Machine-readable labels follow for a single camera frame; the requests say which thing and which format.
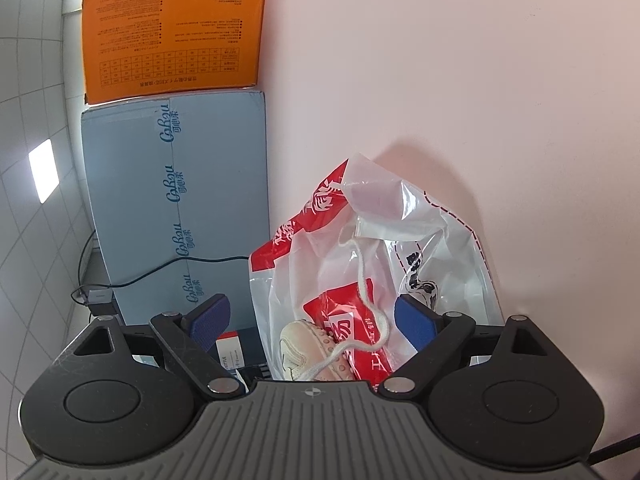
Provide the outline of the light blue cardboard box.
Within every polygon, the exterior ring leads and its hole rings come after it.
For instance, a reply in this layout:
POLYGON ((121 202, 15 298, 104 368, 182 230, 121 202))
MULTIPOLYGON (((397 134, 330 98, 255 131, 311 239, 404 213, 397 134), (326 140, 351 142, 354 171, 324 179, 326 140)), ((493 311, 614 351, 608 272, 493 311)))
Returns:
POLYGON ((81 115, 90 207, 124 321, 216 294, 252 327, 250 253, 270 237, 265 98, 240 90, 122 101, 81 115))

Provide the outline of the white sneaker with stripes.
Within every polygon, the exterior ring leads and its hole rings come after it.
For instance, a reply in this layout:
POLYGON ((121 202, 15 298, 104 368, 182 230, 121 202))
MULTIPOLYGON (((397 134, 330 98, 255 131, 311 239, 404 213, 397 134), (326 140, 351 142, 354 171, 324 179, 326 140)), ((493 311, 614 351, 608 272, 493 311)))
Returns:
POLYGON ((304 375, 327 358, 334 350, 335 341, 321 327, 305 320, 288 323, 280 333, 280 360, 282 376, 292 382, 350 382, 355 375, 349 362, 340 356, 313 378, 304 375))

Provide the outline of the white shoelace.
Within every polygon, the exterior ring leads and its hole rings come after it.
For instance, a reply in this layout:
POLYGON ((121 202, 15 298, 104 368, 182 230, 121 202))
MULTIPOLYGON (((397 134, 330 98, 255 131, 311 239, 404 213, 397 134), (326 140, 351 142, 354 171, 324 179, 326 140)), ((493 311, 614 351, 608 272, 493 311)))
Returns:
POLYGON ((356 264, 356 281, 322 292, 304 305, 306 315, 324 330, 329 342, 326 356, 299 378, 318 380, 322 373, 339 372, 344 366, 355 379, 376 387, 390 376, 390 363, 384 351, 390 336, 390 320, 374 304, 373 282, 366 277, 366 259, 352 229, 342 229, 338 246, 350 251, 350 260, 356 264))

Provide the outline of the orange cardboard box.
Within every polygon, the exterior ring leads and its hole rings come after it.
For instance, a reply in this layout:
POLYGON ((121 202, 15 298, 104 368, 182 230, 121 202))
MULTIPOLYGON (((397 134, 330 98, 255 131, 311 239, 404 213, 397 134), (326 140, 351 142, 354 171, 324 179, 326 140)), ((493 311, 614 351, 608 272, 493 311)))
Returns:
POLYGON ((253 87, 265 0, 82 0, 85 99, 253 87))

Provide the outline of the black power strip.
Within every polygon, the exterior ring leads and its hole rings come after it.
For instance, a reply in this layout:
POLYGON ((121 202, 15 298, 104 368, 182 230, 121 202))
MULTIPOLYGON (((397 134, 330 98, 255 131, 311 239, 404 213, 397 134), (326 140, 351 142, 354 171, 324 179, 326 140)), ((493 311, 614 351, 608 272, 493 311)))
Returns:
POLYGON ((114 292, 110 288, 93 288, 86 292, 86 305, 93 316, 119 315, 114 292))

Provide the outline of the dark blue thermos bottle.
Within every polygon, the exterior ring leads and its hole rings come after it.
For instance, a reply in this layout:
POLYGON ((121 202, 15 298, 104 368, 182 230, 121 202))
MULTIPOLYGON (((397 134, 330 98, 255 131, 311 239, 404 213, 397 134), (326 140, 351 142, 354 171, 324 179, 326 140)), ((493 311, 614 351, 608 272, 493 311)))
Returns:
POLYGON ((226 370, 240 370, 267 363, 256 327, 220 335, 213 346, 213 356, 226 370))

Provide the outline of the red white plastic bag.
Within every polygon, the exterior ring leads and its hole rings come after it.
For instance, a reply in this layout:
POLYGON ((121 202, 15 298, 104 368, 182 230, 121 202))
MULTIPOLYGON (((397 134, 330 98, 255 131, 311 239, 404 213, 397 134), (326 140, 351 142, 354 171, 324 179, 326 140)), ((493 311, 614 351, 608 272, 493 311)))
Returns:
POLYGON ((390 320, 384 347, 390 374, 416 354, 396 327, 396 300, 413 296, 436 313, 458 311, 480 325, 502 313, 473 229, 423 190, 363 156, 334 169, 303 208, 250 255, 250 294, 270 372, 282 376, 281 330, 311 321, 304 305, 356 281, 350 251, 338 246, 352 229, 373 282, 374 304, 390 320))

